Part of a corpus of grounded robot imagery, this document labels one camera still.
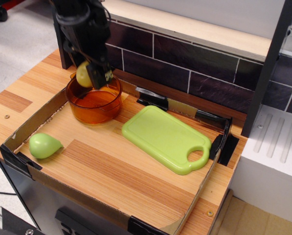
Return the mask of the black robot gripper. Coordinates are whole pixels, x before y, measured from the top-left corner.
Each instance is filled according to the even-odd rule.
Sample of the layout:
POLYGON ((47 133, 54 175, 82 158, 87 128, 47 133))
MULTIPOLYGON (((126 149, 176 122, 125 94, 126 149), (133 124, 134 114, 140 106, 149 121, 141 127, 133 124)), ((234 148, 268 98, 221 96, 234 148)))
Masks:
POLYGON ((76 67, 84 61, 90 62, 87 65, 89 79, 99 90, 113 78, 106 48, 111 36, 109 12, 98 0, 54 0, 53 5, 64 34, 66 52, 76 67))

